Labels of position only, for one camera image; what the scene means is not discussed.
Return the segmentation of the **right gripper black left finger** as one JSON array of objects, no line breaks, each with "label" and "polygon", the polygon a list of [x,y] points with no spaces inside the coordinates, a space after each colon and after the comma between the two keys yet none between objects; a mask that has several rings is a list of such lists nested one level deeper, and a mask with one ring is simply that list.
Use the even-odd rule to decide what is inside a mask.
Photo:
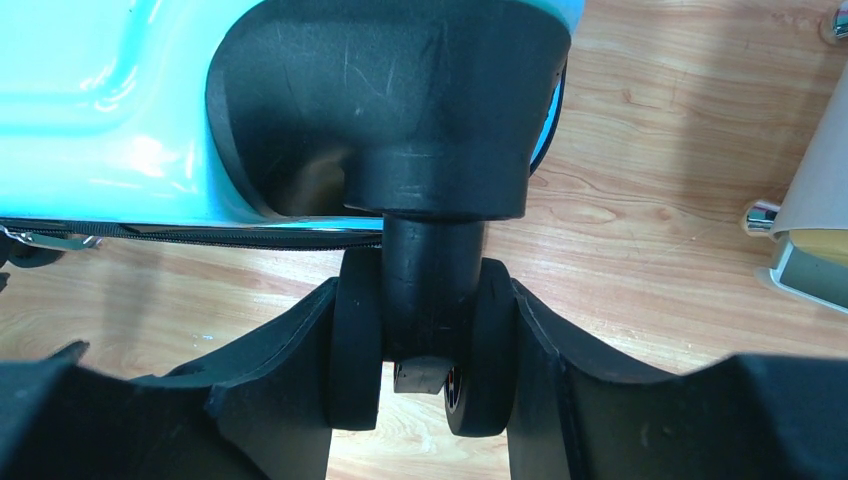
[{"label": "right gripper black left finger", "polygon": [[1,366],[5,479],[322,479],[328,280],[279,317],[164,376],[122,380],[74,342]]}]

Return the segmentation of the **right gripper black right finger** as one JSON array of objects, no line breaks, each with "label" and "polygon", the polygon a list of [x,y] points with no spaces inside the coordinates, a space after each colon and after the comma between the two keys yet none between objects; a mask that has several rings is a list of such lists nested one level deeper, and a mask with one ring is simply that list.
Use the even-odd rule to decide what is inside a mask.
[{"label": "right gripper black right finger", "polygon": [[845,360],[742,353],[677,375],[514,292],[513,478],[846,477]]}]

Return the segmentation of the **silver zipper pull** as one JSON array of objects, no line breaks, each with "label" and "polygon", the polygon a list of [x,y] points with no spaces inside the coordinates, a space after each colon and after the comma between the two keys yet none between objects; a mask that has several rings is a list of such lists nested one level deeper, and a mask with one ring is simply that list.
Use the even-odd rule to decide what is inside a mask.
[{"label": "silver zipper pull", "polygon": [[28,231],[10,230],[5,226],[1,227],[1,231],[10,239],[29,247],[62,252],[97,248],[103,241],[102,237],[93,235],[71,235],[68,238],[64,238]]}]

